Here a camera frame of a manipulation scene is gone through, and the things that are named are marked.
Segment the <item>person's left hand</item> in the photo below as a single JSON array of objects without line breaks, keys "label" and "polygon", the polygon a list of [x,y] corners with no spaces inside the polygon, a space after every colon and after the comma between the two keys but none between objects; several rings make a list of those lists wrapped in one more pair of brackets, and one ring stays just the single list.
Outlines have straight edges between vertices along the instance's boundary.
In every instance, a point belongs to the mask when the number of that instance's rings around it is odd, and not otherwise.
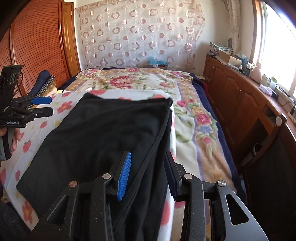
[{"label": "person's left hand", "polygon": [[[7,132],[7,128],[0,128],[0,136],[4,136]],[[22,139],[20,128],[15,128],[14,130],[14,135],[13,135],[13,140],[11,144],[11,151],[14,152],[17,148],[18,142],[20,142]]]}]

